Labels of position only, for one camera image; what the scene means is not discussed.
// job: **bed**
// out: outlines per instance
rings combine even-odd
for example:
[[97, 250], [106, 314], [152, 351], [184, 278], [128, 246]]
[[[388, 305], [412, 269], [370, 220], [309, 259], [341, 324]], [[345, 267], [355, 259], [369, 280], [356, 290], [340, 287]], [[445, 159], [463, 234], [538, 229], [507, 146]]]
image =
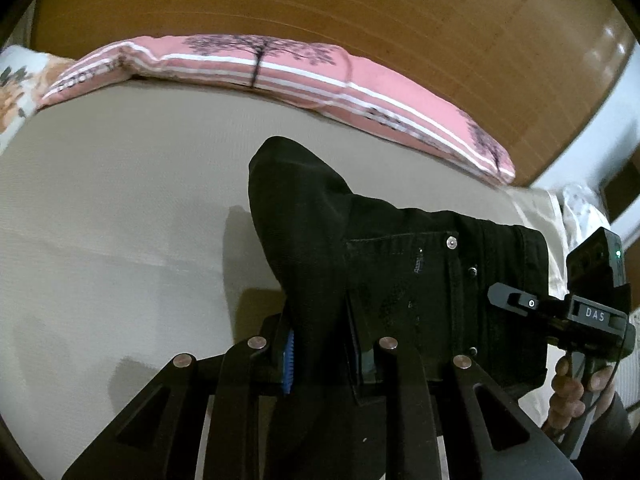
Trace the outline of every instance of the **bed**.
[[[246, 192], [248, 162], [274, 135], [354, 192], [540, 229], [562, 293], [566, 241], [544, 191], [494, 187], [245, 92], [129, 81], [55, 105], [0, 164], [0, 413], [47, 480], [175, 354], [225, 352], [281, 309]], [[539, 423], [548, 396], [547, 384], [522, 404]]]

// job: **brown wood panel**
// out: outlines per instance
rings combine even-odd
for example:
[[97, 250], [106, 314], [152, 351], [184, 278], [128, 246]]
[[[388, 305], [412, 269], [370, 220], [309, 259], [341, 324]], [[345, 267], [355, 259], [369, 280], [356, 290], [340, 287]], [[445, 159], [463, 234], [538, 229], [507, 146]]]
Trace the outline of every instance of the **brown wood panel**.
[[507, 147], [518, 184], [584, 127], [634, 44], [610, 0], [40, 0], [33, 47], [214, 32], [337, 43], [397, 70]]

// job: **floral pillow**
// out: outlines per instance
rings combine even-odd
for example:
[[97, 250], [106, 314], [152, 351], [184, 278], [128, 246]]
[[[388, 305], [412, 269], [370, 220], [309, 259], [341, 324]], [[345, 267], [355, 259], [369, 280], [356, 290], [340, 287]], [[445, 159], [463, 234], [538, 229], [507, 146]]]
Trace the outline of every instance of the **floral pillow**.
[[12, 45], [0, 53], [0, 153], [73, 60]]

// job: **black tree print on pillow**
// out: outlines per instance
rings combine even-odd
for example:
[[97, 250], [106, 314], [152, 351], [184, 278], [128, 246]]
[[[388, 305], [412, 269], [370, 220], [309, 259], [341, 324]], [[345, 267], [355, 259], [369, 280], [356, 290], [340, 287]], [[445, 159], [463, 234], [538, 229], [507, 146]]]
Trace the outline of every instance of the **black tree print on pillow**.
[[505, 156], [509, 154], [502, 147], [500, 142], [495, 140], [491, 135], [484, 131], [478, 123], [476, 123], [469, 114], [460, 110], [460, 114], [466, 119], [469, 126], [469, 132], [474, 140], [474, 147], [482, 156], [490, 156], [495, 164], [495, 169], [499, 175], [500, 164]]
[[337, 47], [325, 43], [305, 43], [304, 41], [281, 40], [271, 36], [256, 34], [198, 34], [189, 36], [184, 44], [199, 56], [211, 56], [217, 52], [242, 50], [255, 56], [254, 73], [249, 86], [253, 88], [258, 79], [260, 63], [265, 56], [291, 54], [295, 60], [306, 59], [310, 65], [328, 63], [335, 65], [332, 51]]

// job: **plastic bag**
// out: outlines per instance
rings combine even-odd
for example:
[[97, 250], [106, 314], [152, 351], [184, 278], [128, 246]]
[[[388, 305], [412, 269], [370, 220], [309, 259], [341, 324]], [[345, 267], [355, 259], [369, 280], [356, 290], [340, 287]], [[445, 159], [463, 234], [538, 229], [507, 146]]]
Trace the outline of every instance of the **plastic bag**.
[[569, 251], [574, 250], [598, 227], [611, 229], [606, 216], [600, 211], [600, 197], [589, 187], [568, 184], [562, 188], [559, 198]]

